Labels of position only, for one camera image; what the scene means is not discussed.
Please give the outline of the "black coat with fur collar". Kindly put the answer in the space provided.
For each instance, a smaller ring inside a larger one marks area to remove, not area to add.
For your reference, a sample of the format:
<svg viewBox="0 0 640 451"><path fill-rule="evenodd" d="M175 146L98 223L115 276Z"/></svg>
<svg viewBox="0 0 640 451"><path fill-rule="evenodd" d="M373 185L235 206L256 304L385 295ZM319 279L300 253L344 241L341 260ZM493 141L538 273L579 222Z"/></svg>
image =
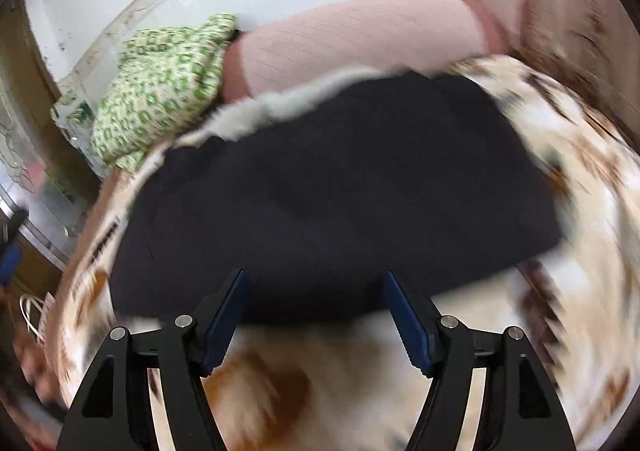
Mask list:
<svg viewBox="0 0 640 451"><path fill-rule="evenodd" d="M495 100L460 75L408 72L169 150L108 284L121 317L165 321L242 269L245 323L337 322L382 308L387 271L432 296L560 238L549 185Z"/></svg>

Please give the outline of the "leaf pattern beige blanket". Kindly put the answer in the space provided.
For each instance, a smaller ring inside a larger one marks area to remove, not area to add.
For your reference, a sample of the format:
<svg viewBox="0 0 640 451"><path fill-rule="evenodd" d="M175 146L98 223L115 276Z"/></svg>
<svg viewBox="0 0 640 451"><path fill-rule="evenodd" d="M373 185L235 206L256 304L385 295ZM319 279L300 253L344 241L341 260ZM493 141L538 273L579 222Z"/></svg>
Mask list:
<svg viewBox="0 0 640 451"><path fill-rule="evenodd" d="M638 413L639 157L578 93L512 56L452 71L486 90L510 120L552 186L564 237L555 251L440 295L436 305L474 329L519 325L558 386L576 445L598 449L624 415ZM168 148L211 134L246 137L374 76L353 66L225 105L154 148L134 174L104 182L44 330L65 402L117 322L107 278L134 198ZM428 385L382 312L339 330L239 330L204 383L233 450L395 449L407 443Z"/></svg>

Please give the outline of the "glass panel door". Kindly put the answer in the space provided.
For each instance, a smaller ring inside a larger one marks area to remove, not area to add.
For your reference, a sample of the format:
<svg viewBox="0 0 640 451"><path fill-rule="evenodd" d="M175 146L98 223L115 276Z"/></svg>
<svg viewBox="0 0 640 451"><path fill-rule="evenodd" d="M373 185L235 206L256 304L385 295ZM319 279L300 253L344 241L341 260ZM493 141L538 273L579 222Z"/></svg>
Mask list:
<svg viewBox="0 0 640 451"><path fill-rule="evenodd" d="M50 116L51 93L37 77L26 88L1 67L1 210L24 207L21 234L63 269L96 199L99 179Z"/></svg>

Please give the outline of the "green printed plastic bag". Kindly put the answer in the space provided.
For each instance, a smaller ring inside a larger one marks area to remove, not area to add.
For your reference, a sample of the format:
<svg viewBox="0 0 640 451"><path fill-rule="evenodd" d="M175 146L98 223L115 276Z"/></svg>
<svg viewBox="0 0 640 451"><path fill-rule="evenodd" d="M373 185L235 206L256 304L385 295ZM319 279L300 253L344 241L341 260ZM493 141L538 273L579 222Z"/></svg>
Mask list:
<svg viewBox="0 0 640 451"><path fill-rule="evenodd" d="M91 133L96 113L84 93L78 89L72 89L62 94L50 108L50 114L55 126L62 132L67 142L84 156L93 174L103 180L108 173L108 167L91 146Z"/></svg>

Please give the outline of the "green patterned folded quilt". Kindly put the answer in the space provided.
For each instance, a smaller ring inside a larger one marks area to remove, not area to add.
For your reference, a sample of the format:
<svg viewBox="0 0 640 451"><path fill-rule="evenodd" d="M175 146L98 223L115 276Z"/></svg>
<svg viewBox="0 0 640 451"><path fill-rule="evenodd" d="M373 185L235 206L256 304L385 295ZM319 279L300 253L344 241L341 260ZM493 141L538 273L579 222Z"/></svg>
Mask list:
<svg viewBox="0 0 640 451"><path fill-rule="evenodd" d="M235 16L216 13L199 26L141 29L125 41L91 131L102 162L133 170L152 145L195 122L218 96L235 32Z"/></svg>

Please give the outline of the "striped floral sofa backrest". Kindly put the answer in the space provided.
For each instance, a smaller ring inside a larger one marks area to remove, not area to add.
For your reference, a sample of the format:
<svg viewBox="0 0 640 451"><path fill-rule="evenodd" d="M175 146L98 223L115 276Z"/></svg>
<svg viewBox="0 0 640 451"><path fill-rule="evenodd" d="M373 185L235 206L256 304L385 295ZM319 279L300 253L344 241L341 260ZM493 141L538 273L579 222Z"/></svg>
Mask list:
<svg viewBox="0 0 640 451"><path fill-rule="evenodd" d="M620 0L527 0L523 58L639 146L639 32Z"/></svg>

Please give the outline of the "pink quilted bolster cushion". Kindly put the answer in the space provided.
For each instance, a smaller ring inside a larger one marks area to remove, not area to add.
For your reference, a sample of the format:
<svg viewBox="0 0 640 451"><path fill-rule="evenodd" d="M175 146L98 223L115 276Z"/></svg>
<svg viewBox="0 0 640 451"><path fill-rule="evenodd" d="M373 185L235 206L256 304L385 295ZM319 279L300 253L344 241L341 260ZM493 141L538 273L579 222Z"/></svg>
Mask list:
<svg viewBox="0 0 640 451"><path fill-rule="evenodd" d="M503 27L475 0L332 3L242 33L224 55L221 99L280 92L348 66L428 73L508 50Z"/></svg>

